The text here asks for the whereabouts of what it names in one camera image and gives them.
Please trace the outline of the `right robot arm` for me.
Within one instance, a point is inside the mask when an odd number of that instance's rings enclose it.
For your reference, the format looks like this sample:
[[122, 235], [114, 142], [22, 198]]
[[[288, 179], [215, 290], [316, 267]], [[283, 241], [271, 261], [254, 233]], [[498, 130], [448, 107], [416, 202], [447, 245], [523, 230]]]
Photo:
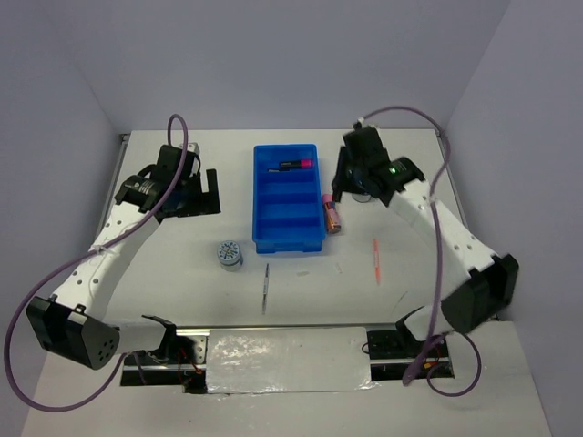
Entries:
[[397, 349], [416, 356], [435, 335], [468, 334], [512, 302], [519, 266], [477, 239], [435, 197], [422, 170], [406, 157], [391, 159], [375, 127], [343, 135], [332, 198], [369, 195], [403, 219], [437, 255], [440, 288], [430, 303], [397, 321]]

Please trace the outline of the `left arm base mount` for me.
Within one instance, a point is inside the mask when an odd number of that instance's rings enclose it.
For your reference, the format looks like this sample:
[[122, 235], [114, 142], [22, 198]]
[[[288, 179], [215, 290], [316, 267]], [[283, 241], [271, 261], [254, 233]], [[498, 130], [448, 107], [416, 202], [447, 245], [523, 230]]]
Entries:
[[138, 351], [124, 359], [119, 385], [126, 388], [170, 387], [187, 394], [207, 394], [209, 329], [177, 329], [165, 357]]

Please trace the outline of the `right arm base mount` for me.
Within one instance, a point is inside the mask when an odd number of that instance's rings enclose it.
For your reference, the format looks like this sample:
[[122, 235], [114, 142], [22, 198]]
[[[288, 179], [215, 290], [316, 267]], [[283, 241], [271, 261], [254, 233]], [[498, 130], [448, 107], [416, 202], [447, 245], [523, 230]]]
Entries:
[[[409, 345], [401, 343], [396, 330], [368, 330], [362, 352], [369, 357], [371, 379], [373, 381], [401, 380], [407, 367], [423, 348], [423, 342], [413, 341]], [[436, 378], [453, 378], [447, 343], [442, 340], [424, 359], [424, 364], [416, 379], [424, 379], [434, 369]]]

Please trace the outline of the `pink capped black highlighter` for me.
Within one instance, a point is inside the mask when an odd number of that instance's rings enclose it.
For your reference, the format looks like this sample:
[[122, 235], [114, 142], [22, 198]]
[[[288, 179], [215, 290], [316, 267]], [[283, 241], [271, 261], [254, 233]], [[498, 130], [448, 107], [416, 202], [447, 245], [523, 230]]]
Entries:
[[279, 163], [280, 171], [289, 171], [294, 169], [306, 169], [313, 166], [311, 159], [300, 159], [292, 161], [282, 161]]

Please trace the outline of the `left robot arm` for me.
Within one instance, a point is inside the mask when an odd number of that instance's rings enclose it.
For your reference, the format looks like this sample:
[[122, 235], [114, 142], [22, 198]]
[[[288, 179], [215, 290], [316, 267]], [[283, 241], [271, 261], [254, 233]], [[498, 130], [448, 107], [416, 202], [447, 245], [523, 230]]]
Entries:
[[131, 261], [163, 219], [220, 213], [217, 172], [206, 170], [207, 191], [201, 173], [197, 144], [164, 145], [156, 163], [121, 184], [91, 248], [94, 256], [80, 262], [49, 298], [34, 297], [27, 305], [44, 350], [99, 370], [117, 354], [145, 351], [166, 363], [186, 347], [176, 325], [160, 316], [114, 323], [104, 318]]

